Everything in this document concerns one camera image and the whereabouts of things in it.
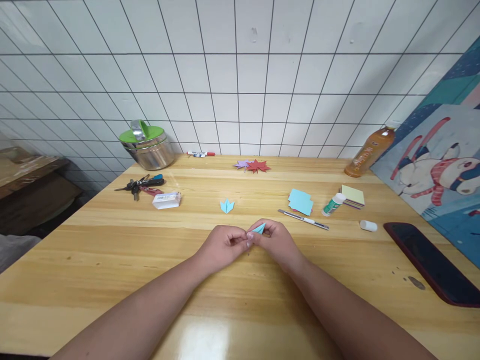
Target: red paper maple leaf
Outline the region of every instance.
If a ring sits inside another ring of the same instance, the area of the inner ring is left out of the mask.
[[[262,170],[265,173],[267,170],[270,170],[270,168],[267,166],[266,161],[258,162],[257,160],[254,160],[253,162],[248,163],[247,170],[251,170],[253,173],[258,173],[259,170]]]

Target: blue painting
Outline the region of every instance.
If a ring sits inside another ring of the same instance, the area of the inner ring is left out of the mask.
[[[480,268],[480,39],[371,169]]]

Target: white cap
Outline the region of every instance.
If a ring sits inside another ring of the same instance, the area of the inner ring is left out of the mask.
[[[363,230],[367,230],[367,231],[370,231],[372,233],[376,232],[377,229],[379,228],[376,223],[371,222],[371,221],[367,221],[367,220],[361,220],[360,221],[360,227]]]
[[[393,128],[393,129],[396,129],[398,127],[400,127],[400,125],[402,125],[403,121],[402,120],[399,120],[398,118],[389,118],[386,123],[385,123],[385,126],[386,127],[389,127],[389,128]]]
[[[334,197],[331,198],[337,204],[343,204],[347,197],[343,195],[341,192],[337,192]]]

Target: blue origami paper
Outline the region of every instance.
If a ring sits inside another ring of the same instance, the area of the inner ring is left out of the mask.
[[[288,197],[288,201],[290,201],[288,206],[307,216],[310,216],[312,213],[312,207],[314,206],[314,202],[310,200],[310,197],[310,194],[307,194],[306,192],[292,189],[290,196]]]
[[[252,231],[255,232],[255,233],[259,233],[260,235],[262,235],[264,233],[264,229],[265,229],[265,223],[263,223],[262,225],[260,225],[259,227],[257,228],[254,228]]]
[[[229,212],[231,212],[232,209],[234,208],[234,205],[235,205],[235,201],[234,201],[234,202],[230,202],[228,199],[225,200],[225,202],[221,202],[221,201],[220,201],[220,209],[221,209],[225,214],[228,214]]]

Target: container handle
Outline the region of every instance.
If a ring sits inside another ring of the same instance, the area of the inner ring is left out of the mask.
[[[137,141],[143,141],[147,138],[145,136],[145,133],[147,132],[147,125],[145,125],[145,122],[143,120],[130,121],[130,129],[133,132],[133,136],[135,136],[135,139],[137,139]]]

